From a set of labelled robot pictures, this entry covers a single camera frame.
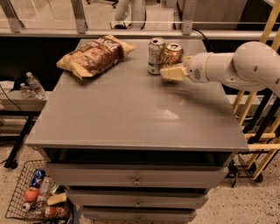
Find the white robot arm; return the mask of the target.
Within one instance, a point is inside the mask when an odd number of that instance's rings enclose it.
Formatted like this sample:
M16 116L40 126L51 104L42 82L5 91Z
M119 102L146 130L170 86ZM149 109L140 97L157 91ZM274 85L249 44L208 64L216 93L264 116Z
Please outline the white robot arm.
M196 83L219 82L243 91L271 90L280 97L280 55L257 41L240 45L235 52L201 52L185 56L182 63L160 69L166 81L189 78Z

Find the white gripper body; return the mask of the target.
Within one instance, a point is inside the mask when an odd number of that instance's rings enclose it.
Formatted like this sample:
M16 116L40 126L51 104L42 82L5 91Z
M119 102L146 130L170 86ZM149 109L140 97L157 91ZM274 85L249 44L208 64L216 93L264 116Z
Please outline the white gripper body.
M211 52L201 52L193 55L186 66L188 77L193 82L208 83L207 78L207 62L212 56Z

